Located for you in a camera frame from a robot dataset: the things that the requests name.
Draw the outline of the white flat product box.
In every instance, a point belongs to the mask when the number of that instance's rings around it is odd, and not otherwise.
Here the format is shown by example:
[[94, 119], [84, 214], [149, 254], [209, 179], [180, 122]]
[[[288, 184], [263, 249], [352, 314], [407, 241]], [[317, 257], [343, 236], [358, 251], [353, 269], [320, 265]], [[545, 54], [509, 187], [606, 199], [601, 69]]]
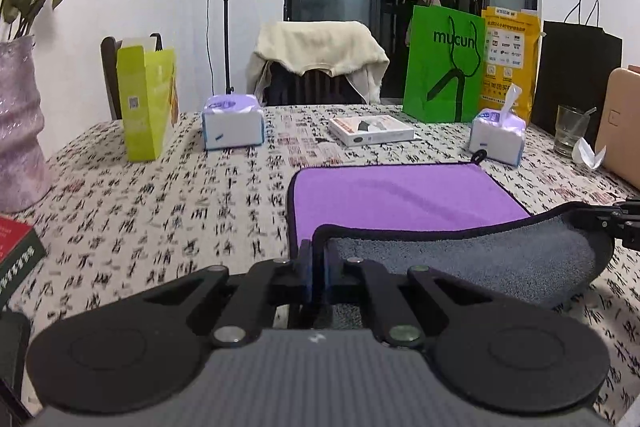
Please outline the white flat product box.
[[332, 118], [329, 130], [347, 147], [405, 142], [416, 136], [410, 124], [390, 115]]

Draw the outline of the black paper bag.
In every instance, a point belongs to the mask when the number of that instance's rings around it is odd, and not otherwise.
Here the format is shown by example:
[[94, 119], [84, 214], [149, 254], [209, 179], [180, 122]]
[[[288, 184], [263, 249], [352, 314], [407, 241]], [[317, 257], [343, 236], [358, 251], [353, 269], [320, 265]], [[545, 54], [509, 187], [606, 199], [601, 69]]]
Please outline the black paper bag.
[[540, 62], [530, 122], [555, 132], [558, 108], [593, 109], [585, 133], [596, 143], [608, 90], [608, 77], [622, 66], [623, 39], [600, 25], [554, 22], [542, 24]]

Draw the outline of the tan box at right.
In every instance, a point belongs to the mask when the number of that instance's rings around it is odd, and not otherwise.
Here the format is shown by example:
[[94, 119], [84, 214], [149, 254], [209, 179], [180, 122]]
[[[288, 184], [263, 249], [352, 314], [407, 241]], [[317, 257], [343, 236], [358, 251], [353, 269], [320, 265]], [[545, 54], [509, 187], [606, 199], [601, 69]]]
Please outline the tan box at right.
[[635, 188], [640, 184], [640, 74], [637, 65], [616, 68], [597, 136], [598, 152], [606, 148], [603, 166]]

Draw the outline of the pink glittery vase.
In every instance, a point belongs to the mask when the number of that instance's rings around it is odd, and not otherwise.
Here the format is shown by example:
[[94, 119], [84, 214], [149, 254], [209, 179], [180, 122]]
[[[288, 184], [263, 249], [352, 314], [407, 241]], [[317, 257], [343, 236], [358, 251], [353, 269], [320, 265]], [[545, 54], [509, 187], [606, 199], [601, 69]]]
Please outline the pink glittery vase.
[[34, 38], [1, 45], [0, 198], [3, 213], [23, 211], [46, 195], [51, 176], [38, 142], [44, 128], [35, 64]]

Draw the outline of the yellow printed paper bag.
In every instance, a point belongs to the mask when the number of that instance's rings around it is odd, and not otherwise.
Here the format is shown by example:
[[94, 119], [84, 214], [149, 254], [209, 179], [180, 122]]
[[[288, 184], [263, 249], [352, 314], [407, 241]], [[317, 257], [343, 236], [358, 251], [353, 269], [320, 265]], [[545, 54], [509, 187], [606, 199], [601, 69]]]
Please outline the yellow printed paper bag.
[[498, 6], [488, 6], [482, 15], [486, 37], [480, 109], [499, 109], [515, 84], [522, 93], [512, 112], [529, 124], [539, 64], [540, 18], [536, 12]]

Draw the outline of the purple and grey towel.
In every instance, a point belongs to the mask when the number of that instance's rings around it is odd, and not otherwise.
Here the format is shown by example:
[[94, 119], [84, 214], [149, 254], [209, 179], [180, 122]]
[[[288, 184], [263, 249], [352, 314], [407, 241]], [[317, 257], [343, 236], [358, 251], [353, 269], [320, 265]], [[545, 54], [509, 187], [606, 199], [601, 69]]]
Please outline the purple and grey towel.
[[490, 291], [553, 308], [610, 263], [615, 241], [584, 230], [582, 202], [529, 213], [478, 161], [305, 168], [288, 186], [291, 257], [326, 225], [343, 257], [405, 273], [429, 267]]

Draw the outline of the clear drinking glass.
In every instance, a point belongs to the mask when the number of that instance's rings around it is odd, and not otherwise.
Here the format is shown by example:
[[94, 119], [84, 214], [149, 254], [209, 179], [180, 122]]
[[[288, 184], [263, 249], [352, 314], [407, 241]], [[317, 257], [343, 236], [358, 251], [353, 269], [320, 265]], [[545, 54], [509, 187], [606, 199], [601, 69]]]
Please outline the clear drinking glass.
[[556, 113], [553, 150], [564, 157], [572, 156], [574, 146], [585, 136], [590, 116], [596, 109], [583, 112], [580, 109], [560, 105]]

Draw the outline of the open purple tissue pack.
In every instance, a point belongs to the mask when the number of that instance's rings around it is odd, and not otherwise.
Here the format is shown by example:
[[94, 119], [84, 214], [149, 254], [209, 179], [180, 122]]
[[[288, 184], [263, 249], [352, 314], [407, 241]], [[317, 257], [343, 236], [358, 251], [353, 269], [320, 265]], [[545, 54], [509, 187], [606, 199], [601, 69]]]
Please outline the open purple tissue pack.
[[522, 89], [512, 83], [503, 106], [483, 109], [472, 121], [468, 150], [484, 150], [488, 159], [511, 167], [520, 165], [525, 147], [527, 124], [512, 112]]

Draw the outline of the closed purple tissue pack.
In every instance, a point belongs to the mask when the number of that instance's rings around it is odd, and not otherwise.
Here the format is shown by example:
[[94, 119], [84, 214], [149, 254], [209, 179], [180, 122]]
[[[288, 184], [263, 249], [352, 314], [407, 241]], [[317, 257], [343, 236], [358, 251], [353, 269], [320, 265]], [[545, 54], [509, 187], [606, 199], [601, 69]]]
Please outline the closed purple tissue pack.
[[259, 146], [265, 142], [265, 116], [249, 94], [211, 96], [202, 110], [205, 150]]

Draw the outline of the cream cloth on chair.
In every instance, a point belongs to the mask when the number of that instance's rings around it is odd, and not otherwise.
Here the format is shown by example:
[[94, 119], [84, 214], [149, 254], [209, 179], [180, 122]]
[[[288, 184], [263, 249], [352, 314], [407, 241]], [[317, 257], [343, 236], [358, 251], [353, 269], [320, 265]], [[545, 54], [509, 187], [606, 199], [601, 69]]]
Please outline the cream cloth on chair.
[[246, 69], [247, 92], [259, 101], [270, 87], [273, 64], [297, 76], [314, 70], [344, 76], [364, 103], [378, 104], [390, 59], [369, 28], [356, 20], [275, 22], [260, 28]]

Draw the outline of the lime green snack box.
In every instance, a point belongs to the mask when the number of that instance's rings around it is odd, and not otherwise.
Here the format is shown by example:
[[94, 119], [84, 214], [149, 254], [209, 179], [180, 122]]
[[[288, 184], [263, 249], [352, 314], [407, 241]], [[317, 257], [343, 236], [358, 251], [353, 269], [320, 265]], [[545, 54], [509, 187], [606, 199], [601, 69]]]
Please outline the lime green snack box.
[[178, 124], [174, 49], [155, 49], [153, 38], [124, 39], [116, 72], [127, 157], [153, 161], [163, 155]]

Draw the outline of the green mucun paper bag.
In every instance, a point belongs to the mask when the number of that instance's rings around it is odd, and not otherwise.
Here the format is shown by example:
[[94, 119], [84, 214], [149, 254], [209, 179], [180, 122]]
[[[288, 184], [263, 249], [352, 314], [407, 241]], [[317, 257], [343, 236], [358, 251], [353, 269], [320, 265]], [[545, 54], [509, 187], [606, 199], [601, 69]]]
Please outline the green mucun paper bag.
[[480, 104], [485, 38], [479, 16], [417, 5], [410, 25], [404, 113], [424, 124], [472, 121]]

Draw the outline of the dark chair with cream cloth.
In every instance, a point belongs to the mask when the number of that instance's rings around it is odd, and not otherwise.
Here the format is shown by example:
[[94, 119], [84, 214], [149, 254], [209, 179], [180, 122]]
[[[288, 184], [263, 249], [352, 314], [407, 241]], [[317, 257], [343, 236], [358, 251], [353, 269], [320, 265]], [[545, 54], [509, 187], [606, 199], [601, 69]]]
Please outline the dark chair with cream cloth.
[[362, 96], [345, 76], [330, 77], [320, 70], [297, 75], [279, 63], [272, 63], [268, 72], [271, 75], [270, 85], [264, 90], [264, 102], [267, 106], [364, 103]]

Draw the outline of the red and green book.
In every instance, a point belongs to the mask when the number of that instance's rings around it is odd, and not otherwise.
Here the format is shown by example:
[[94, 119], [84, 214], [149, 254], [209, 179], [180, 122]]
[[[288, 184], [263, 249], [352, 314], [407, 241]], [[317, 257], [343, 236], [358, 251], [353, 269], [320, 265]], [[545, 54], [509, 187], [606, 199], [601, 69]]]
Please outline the red and green book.
[[46, 255], [35, 229], [7, 217], [0, 218], [0, 307]]

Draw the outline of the dark wooden slatted chair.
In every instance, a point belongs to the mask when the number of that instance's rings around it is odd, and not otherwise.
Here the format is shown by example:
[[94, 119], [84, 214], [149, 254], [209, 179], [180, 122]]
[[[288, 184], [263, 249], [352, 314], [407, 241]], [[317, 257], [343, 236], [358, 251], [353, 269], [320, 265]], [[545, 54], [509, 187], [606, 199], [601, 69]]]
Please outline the dark wooden slatted chair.
[[138, 62], [136, 67], [139, 69], [139, 74], [145, 79], [150, 72], [150, 66], [148, 65], [149, 55], [160, 52], [163, 49], [162, 35], [159, 32], [153, 32], [147, 37], [129, 37], [117, 40], [113, 36], [107, 36], [102, 40], [100, 51], [103, 75], [113, 120], [122, 119], [117, 69], [118, 52], [121, 48], [142, 49], [142, 61]]

